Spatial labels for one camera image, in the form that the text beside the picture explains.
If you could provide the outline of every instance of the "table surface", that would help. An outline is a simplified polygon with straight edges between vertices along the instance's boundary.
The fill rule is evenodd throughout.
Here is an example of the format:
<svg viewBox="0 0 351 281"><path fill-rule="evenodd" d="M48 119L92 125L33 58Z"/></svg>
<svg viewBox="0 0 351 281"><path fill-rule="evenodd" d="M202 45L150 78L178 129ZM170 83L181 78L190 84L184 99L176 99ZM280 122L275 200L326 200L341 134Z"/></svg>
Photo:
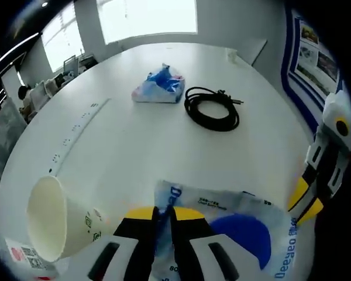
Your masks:
<svg viewBox="0 0 351 281"><path fill-rule="evenodd" d="M212 132L180 104L140 104L131 92L162 63L186 88L223 89L238 105L240 125ZM135 47L78 76L36 115L16 144L0 182L0 233L29 243L26 206L55 151L91 103L111 100L85 128L58 178L119 222L133 207L153 205L156 181L254 193L285 207L301 173L307 137L280 94L225 48L162 43Z"/></svg>

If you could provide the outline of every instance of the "plastic bag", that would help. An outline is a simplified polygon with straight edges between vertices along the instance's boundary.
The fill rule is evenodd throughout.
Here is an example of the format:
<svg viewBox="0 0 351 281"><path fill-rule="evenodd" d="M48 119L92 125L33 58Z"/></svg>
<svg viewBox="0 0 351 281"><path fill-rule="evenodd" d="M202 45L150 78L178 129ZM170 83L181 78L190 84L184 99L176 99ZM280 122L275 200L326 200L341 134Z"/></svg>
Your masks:
<svg viewBox="0 0 351 281"><path fill-rule="evenodd" d="M177 103L182 97L185 79L174 68L163 64L161 70L150 72L146 81L131 95L137 102Z"/></svg>
<svg viewBox="0 0 351 281"><path fill-rule="evenodd" d="M245 245L239 244L258 258L260 265L264 265L262 270L268 275L279 279L291 279L290 273L294 266L293 260L297 239L296 223L287 212L272 205L271 202L261 200L247 192L234 193L231 191L195 189L167 181L158 183L154 199L155 205L161 212L169 205L195 209L205 216L212 228L217 220L235 214L255 218L265 225L269 232L269 258L264 261L265 251L267 250L264 245L265 241L260 241L264 249L261 249L262 253L259 254L255 254L251 249L248 249L246 247L249 247L247 243ZM174 261L169 219L163 218L159 228L161 235L157 240L152 276L159 281L179 281L179 275L174 270L178 267Z"/></svg>

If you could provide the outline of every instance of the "white round table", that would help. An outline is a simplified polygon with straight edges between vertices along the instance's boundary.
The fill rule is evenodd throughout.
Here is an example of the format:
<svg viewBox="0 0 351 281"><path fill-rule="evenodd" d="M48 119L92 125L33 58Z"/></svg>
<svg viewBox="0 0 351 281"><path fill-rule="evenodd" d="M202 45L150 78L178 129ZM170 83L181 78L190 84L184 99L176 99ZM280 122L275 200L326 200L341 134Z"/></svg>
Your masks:
<svg viewBox="0 0 351 281"><path fill-rule="evenodd" d="M240 125L213 132L179 104L140 104L131 92L162 63L175 67L186 88L223 89L237 105ZM246 190L285 208L309 145L280 94L225 48L162 43L135 47L83 73L38 113L16 144L0 182L0 233L24 243L26 206L33 185L86 106L111 98L86 127L58 178L116 218L152 205L165 179L214 190Z"/></svg>

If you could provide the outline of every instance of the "person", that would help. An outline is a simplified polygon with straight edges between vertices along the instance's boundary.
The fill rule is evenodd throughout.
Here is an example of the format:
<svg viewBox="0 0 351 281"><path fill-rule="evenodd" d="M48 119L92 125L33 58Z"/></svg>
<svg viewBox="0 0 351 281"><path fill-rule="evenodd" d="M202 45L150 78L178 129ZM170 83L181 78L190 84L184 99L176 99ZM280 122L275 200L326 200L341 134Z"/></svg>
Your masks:
<svg viewBox="0 0 351 281"><path fill-rule="evenodd" d="M25 120L28 119L31 114L31 87L21 86L18 88L18 98L23 102L23 107L19 109Z"/></svg>

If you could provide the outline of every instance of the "qr code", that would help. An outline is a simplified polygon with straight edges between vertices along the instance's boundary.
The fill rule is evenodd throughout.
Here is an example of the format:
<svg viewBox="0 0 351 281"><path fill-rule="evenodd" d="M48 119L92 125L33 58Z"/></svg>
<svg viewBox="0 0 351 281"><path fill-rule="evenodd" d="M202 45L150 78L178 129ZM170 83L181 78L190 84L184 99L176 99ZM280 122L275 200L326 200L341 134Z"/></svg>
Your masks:
<svg viewBox="0 0 351 281"><path fill-rule="evenodd" d="M33 249L21 247L26 256L34 256Z"/></svg>
<svg viewBox="0 0 351 281"><path fill-rule="evenodd" d="M44 268L40 259L28 258L28 260L29 260L32 268L35 268L35 269L43 269Z"/></svg>

